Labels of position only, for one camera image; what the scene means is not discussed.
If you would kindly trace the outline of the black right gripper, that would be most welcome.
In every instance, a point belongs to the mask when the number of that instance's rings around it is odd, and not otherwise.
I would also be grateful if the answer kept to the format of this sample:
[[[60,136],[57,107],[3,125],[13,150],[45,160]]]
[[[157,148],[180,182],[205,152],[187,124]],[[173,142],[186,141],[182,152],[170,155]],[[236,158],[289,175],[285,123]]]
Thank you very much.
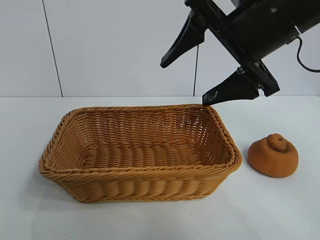
[[[164,69],[205,41],[205,23],[239,68],[202,95],[202,105],[266,97],[280,87],[262,59],[290,43],[299,31],[277,0],[248,0],[226,15],[212,0],[187,0],[191,10],[176,40],[161,58]]]

